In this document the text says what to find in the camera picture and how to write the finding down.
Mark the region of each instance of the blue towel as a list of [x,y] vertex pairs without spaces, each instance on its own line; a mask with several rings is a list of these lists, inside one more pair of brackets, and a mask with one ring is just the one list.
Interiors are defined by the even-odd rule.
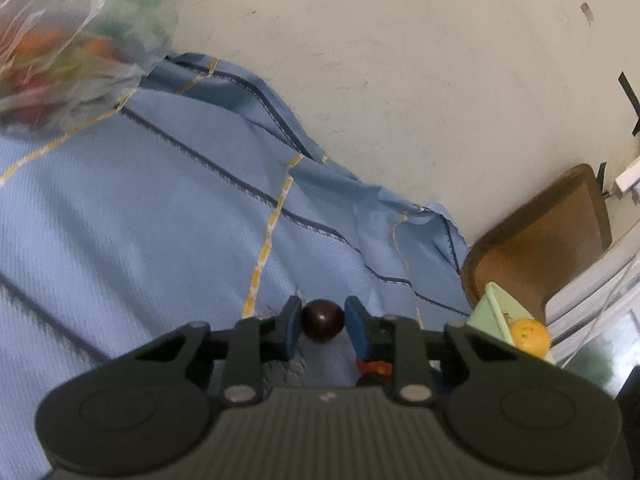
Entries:
[[[49,470],[48,391],[190,320],[231,328],[291,294],[430,330],[470,313],[447,212],[329,160],[255,75],[185,54],[123,103],[53,142],[0,136],[1,479]],[[265,377],[353,384],[354,361],[344,332],[302,338]]]

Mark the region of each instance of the orange fruit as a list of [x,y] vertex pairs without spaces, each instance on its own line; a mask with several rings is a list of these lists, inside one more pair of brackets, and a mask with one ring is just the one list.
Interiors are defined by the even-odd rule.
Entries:
[[551,336],[546,326],[535,319],[519,319],[510,325],[509,332],[516,348],[540,359],[551,348]]
[[113,58],[113,49],[106,40],[89,40],[80,49],[89,56]]
[[20,38],[20,43],[14,48],[14,54],[16,56],[39,56],[59,47],[65,39],[65,32],[58,28],[29,30]]

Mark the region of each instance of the dark blue stripe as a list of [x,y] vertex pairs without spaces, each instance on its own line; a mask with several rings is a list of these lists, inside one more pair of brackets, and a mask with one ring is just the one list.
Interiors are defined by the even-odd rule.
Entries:
[[[189,61],[176,60],[176,61],[172,61],[172,63],[182,68],[185,68],[187,70],[191,70],[192,72],[197,72],[200,75],[209,75],[208,68],[203,68]],[[311,160],[314,160],[311,153],[309,153],[308,149],[305,148],[304,144],[300,141],[300,139],[296,136],[296,134],[291,129],[291,127],[287,124],[287,121],[285,121],[282,118],[282,116],[278,113],[276,108],[267,99],[267,96],[264,95],[264,93],[256,85],[254,85],[250,81],[247,81],[246,79],[240,76],[237,76],[236,74],[231,74],[229,72],[220,72],[220,70],[216,70],[211,76],[217,79],[223,79],[231,83],[234,83],[238,85],[240,88],[243,88],[244,90],[249,92],[251,95],[253,95],[258,100],[258,102],[262,105],[262,108],[264,108],[264,110],[273,118],[273,120],[278,125],[282,133],[287,137],[287,139],[289,139],[289,142],[292,145],[292,147],[298,150],[299,153],[302,153],[302,155],[306,156],[306,158],[310,158]]]
[[78,337],[76,334],[71,332],[71,330],[66,329],[66,327],[57,322],[57,320],[55,320],[33,300],[28,298],[26,294],[24,294],[17,286],[15,286],[2,274],[0,274],[0,286],[4,286],[4,288],[9,292],[10,297],[14,300],[17,300],[20,303],[21,307],[24,307],[29,312],[32,312],[38,318],[38,322],[48,325],[60,337],[67,339],[73,346],[85,352],[94,361],[92,363],[93,365],[102,364],[109,360],[109,358],[97,348],[95,348],[82,338]]
[[414,290],[414,294],[416,295],[416,297],[420,298],[421,300],[426,301],[427,303],[434,304],[435,306],[439,306],[440,308],[443,308],[444,310],[449,310],[450,312],[455,312],[456,314],[460,314],[460,316],[465,316],[465,317],[469,317],[469,315],[470,315],[470,314],[468,314],[466,312],[462,312],[461,310],[453,308],[452,306],[448,306],[448,305],[445,305],[444,303],[440,303],[439,301],[432,300],[431,298],[427,298],[426,296],[423,296],[422,294],[419,294],[415,290]]
[[453,237],[451,236],[451,229],[449,227],[449,222],[443,216],[440,217],[440,221],[444,226],[444,231],[447,234],[447,238],[449,239],[449,251],[451,252],[451,257],[453,258],[453,264],[456,267],[456,272],[460,274],[460,265],[458,263],[458,257],[456,256],[456,250],[453,247]]
[[[212,171],[213,173],[216,173],[223,180],[225,180],[226,182],[228,182],[232,186],[236,187],[240,191],[242,191],[244,193],[247,193],[248,195],[253,196],[254,198],[257,198],[258,200],[261,200],[262,202],[267,203],[267,204],[271,205],[272,207],[276,207],[277,206],[278,201],[276,199],[274,199],[273,197],[271,197],[270,195],[268,195],[265,192],[257,189],[254,186],[251,186],[250,184],[246,183],[244,180],[241,180],[238,177],[233,176],[231,173],[229,173],[228,171],[226,171],[223,168],[221,168],[219,165],[217,165],[212,160],[209,160],[207,157],[205,157],[205,156],[201,155],[200,153],[196,152],[195,150],[191,149],[189,146],[187,146],[183,142],[180,142],[179,140],[175,139],[175,137],[172,137],[168,133],[162,131],[160,128],[158,128],[154,124],[150,123],[146,119],[140,117],[135,112],[133,112],[132,110],[128,109],[127,107],[124,107],[120,113],[123,114],[125,117],[129,118],[134,123],[138,124],[139,126],[142,126],[143,128],[145,128],[148,131],[152,132],[156,136],[160,137],[162,140],[164,140],[165,142],[169,143],[173,147],[177,148],[180,152],[184,153],[189,158],[193,159],[195,162],[203,165],[205,168],[207,168],[208,170]],[[334,238],[335,240],[338,240],[338,241],[344,243],[345,245],[349,246],[351,249],[356,251],[360,256],[363,256],[363,254],[359,250],[359,248],[354,247],[353,245],[351,245],[349,243],[349,241],[344,236],[342,236],[342,234],[340,234],[337,230],[335,230],[335,229],[333,229],[331,227],[328,227],[328,226],[326,226],[324,224],[321,224],[321,223],[318,223],[318,222],[314,222],[313,220],[309,220],[307,218],[303,218],[302,216],[296,215],[296,214],[292,213],[291,211],[289,211],[287,209],[284,209],[284,208],[281,211],[281,215],[284,218],[287,218],[290,221],[300,225],[300,227],[303,227],[303,228],[306,228],[306,229],[311,229],[313,231],[318,232],[319,234],[322,234],[322,235],[325,235],[325,236],[329,236],[330,238]],[[414,288],[410,280],[407,280],[405,278],[392,278],[392,277],[389,277],[389,276],[383,276],[382,274],[378,274],[375,270],[371,269],[371,267],[369,267],[368,265],[364,264],[364,266],[369,272],[371,272],[381,282],[393,283],[393,284],[396,284],[396,285],[404,285],[404,286],[411,287],[412,289]],[[415,291],[414,291],[414,293],[419,298],[422,298],[423,300],[428,301],[429,303],[432,303],[432,304],[434,304],[436,306],[442,307],[442,308],[444,308],[446,310],[457,312],[457,313],[462,314],[464,316],[468,316],[468,314],[465,314],[464,312],[460,312],[459,310],[456,310],[453,307],[444,305],[444,304],[439,303],[439,302],[434,301],[434,300],[430,300],[426,296],[422,296],[421,294],[418,294]]]

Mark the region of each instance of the candy in bag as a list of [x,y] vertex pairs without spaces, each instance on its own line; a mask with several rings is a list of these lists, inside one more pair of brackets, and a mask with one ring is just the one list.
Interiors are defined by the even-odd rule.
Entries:
[[174,0],[0,0],[0,131],[44,136],[112,109],[176,21]]

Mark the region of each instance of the white tabletop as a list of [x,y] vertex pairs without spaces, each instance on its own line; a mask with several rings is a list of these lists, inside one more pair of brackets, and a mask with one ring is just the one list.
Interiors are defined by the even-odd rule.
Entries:
[[637,156],[618,76],[640,94],[638,9],[180,0],[175,46],[262,76],[329,157],[414,202],[441,201],[473,241],[573,165]]

